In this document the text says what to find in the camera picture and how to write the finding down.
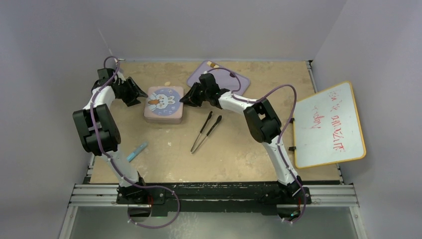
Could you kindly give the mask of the black metal tongs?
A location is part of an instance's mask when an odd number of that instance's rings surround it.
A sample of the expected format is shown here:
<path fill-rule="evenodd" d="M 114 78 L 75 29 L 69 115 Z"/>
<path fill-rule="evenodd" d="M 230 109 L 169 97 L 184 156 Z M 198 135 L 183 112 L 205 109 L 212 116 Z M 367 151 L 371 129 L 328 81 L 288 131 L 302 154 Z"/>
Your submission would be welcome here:
<path fill-rule="evenodd" d="M 216 121 L 213 123 L 213 125 L 210 127 L 210 129 L 206 132 L 206 134 L 204 135 L 203 138 L 202 135 L 204 133 L 204 130 L 206 129 L 206 126 L 208 124 L 208 122 L 210 121 L 210 119 L 212 118 L 212 114 L 213 111 L 210 111 L 203 126 L 201 127 L 194 143 L 192 144 L 192 147 L 190 149 L 190 153 L 194 154 L 200 147 L 201 145 L 205 142 L 205 140 L 209 137 L 209 135 L 211 134 L 211 132 L 214 130 L 214 128 L 221 122 L 222 120 L 222 115 L 219 115 L 216 119 Z"/>

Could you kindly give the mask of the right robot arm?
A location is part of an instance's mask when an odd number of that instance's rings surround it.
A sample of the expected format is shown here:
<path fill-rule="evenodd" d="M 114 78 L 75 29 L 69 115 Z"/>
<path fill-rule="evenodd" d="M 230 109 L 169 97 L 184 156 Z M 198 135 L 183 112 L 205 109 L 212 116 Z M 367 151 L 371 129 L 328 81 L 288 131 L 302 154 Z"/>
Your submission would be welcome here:
<path fill-rule="evenodd" d="M 266 96 L 258 100 L 241 97 L 234 91 L 220 88 L 214 75 L 205 73 L 200 75 L 199 82 L 191 86 L 180 102 L 191 107 L 200 107 L 203 102 L 209 102 L 219 109 L 244 115 L 251 136 L 263 145 L 272 162 L 280 186 L 280 198 L 290 203 L 299 196 L 302 205 L 307 204 L 302 180 L 282 142 L 286 126 L 282 125 Z"/>

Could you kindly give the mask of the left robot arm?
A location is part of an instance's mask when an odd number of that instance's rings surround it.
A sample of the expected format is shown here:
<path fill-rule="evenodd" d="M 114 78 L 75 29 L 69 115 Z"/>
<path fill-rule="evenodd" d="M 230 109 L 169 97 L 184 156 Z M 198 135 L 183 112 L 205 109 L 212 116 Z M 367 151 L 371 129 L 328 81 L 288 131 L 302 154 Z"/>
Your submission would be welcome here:
<path fill-rule="evenodd" d="M 148 95 L 131 77 L 125 78 L 112 68 L 99 69 L 98 77 L 88 104 L 73 112 L 82 147 L 103 159 L 118 179 L 117 204 L 147 203 L 150 194 L 145 181 L 121 155 L 120 132 L 109 108 L 115 99 L 122 100 L 130 107 L 139 104 L 140 97 L 146 98 Z"/>

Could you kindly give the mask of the silver metal box lid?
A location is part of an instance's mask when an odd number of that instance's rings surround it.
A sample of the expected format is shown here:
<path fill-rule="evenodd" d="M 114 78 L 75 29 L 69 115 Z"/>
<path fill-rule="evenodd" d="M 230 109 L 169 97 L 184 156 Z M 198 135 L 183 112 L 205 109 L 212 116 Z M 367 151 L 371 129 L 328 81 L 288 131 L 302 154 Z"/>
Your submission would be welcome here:
<path fill-rule="evenodd" d="M 184 96 L 184 89 L 179 86 L 156 86 L 147 91 L 143 115 L 183 114 L 184 104 L 179 100 Z"/>

